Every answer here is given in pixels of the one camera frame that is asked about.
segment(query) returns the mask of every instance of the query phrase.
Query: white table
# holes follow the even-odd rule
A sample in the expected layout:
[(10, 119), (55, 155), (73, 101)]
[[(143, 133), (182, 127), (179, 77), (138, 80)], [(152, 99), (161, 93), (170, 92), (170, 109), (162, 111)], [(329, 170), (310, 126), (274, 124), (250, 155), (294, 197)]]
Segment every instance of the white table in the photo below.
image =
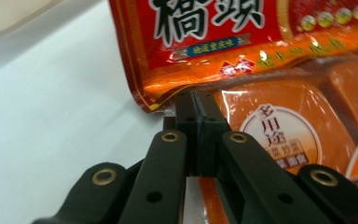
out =
[(95, 164), (135, 164), (162, 117), (132, 100), (106, 0), (0, 34), (0, 223), (53, 216)]

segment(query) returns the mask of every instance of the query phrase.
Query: circular label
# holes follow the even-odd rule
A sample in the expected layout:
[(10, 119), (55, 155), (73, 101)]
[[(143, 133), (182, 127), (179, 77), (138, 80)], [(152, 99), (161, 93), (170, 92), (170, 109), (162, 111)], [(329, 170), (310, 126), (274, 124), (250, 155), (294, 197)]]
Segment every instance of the circular label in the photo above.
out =
[(322, 147), (310, 123), (296, 111), (260, 105), (241, 125), (268, 154), (291, 172), (309, 163), (321, 163)]

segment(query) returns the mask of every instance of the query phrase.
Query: brass ring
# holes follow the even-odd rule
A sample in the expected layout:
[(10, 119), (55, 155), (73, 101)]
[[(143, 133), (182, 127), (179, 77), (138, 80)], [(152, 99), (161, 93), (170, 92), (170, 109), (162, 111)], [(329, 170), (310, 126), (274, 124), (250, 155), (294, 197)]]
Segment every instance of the brass ring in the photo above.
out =
[[(107, 178), (101, 178), (102, 174), (109, 174)], [(110, 168), (103, 168), (92, 176), (92, 183), (98, 186), (104, 186), (115, 181), (117, 177), (117, 172)]]
[(323, 170), (312, 170), (310, 172), (310, 177), (316, 182), (328, 187), (335, 187), (338, 185), (336, 177)]
[(241, 133), (233, 133), (229, 139), (231, 139), (231, 141), (236, 142), (236, 143), (245, 143), (248, 138)]
[(176, 133), (165, 133), (161, 136), (161, 138), (166, 142), (175, 142), (179, 139), (179, 135)]

